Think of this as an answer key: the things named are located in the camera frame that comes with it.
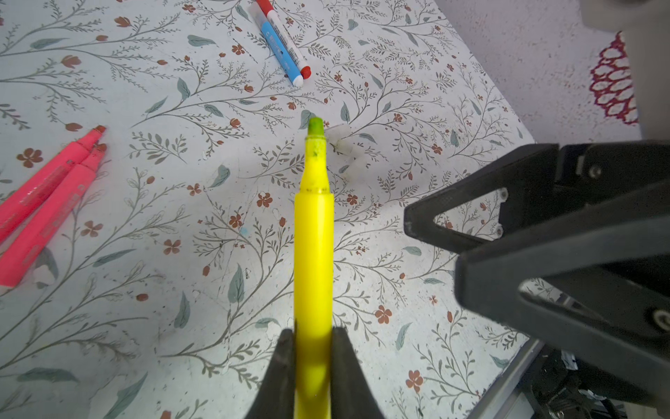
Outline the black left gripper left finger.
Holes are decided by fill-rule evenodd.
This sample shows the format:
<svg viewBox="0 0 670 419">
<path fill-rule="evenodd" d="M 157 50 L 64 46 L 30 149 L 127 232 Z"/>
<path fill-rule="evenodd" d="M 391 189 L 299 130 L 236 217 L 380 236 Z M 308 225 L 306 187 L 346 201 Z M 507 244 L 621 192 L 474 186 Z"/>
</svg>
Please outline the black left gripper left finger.
<svg viewBox="0 0 670 419">
<path fill-rule="evenodd" d="M 296 391 L 296 345 L 291 329 L 284 329 L 246 419 L 293 419 Z"/>
</svg>

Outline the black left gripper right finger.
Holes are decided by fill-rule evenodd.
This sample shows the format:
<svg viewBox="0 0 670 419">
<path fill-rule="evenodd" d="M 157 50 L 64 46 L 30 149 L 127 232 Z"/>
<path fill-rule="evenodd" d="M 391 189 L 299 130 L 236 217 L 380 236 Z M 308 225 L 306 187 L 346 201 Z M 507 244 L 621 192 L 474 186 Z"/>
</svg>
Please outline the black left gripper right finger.
<svg viewBox="0 0 670 419">
<path fill-rule="evenodd" d="M 345 328 L 333 328 L 331 349 L 333 419 L 384 419 Z"/>
</svg>

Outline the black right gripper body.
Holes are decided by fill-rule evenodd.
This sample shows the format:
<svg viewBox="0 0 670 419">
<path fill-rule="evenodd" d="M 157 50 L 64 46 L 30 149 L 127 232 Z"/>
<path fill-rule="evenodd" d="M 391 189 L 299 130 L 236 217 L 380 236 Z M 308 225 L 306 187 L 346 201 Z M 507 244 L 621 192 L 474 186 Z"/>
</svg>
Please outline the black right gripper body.
<svg viewBox="0 0 670 419">
<path fill-rule="evenodd" d="M 669 217 L 669 141 L 551 144 L 549 221 L 616 204 L 629 218 Z"/>
</svg>

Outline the yellow highlighter pen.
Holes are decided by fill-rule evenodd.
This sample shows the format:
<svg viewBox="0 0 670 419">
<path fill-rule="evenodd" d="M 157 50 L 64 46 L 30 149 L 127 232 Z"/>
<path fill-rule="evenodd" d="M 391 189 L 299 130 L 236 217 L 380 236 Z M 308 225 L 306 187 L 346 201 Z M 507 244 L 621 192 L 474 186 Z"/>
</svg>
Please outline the yellow highlighter pen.
<svg viewBox="0 0 670 419">
<path fill-rule="evenodd" d="M 324 122 L 309 120 L 305 167 L 295 197 L 296 418 L 331 416 L 334 198 Z"/>
</svg>

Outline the white red-tipped marker pen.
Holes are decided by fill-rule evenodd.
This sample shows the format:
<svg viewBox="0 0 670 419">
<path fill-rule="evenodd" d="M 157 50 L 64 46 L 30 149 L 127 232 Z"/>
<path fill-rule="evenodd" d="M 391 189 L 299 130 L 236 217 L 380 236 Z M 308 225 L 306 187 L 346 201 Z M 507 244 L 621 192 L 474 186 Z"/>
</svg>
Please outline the white red-tipped marker pen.
<svg viewBox="0 0 670 419">
<path fill-rule="evenodd" d="M 291 35 L 288 33 L 288 30 L 284 27 L 279 14 L 274 9 L 269 0 L 258 0 L 257 3 L 283 42 L 284 47 L 291 56 L 294 64 L 298 67 L 298 70 L 300 71 L 303 79 L 308 80 L 312 76 L 312 69 L 308 65 L 306 58 L 299 51 L 298 46 L 293 41 Z"/>
</svg>

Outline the blue highlighter pen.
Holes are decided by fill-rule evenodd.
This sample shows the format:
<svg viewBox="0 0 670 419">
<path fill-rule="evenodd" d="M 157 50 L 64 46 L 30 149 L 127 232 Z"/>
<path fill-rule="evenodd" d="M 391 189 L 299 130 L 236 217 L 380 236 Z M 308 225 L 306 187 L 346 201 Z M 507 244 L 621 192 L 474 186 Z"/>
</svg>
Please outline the blue highlighter pen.
<svg viewBox="0 0 670 419">
<path fill-rule="evenodd" d="M 303 87 L 304 79 L 297 65 L 294 63 L 289 52 L 284 47 L 283 42 L 272 27 L 270 21 L 263 14 L 260 6 L 257 3 L 252 3 L 249 6 L 249 13 L 258 25 L 263 37 L 265 38 L 270 50 L 273 52 L 280 66 L 283 68 L 285 75 L 288 77 L 291 84 L 295 87 Z"/>
</svg>

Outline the red-pink highlighter pen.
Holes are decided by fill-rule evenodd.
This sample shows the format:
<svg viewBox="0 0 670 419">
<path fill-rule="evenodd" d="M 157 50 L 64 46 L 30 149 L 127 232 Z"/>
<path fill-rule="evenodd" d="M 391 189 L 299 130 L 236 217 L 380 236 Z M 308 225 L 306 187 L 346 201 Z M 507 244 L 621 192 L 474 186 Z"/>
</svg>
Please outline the red-pink highlighter pen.
<svg viewBox="0 0 670 419">
<path fill-rule="evenodd" d="M 105 153 L 106 144 L 101 144 L 76 164 L 1 256 L 1 286 L 14 288 L 20 283 L 91 186 Z"/>
</svg>

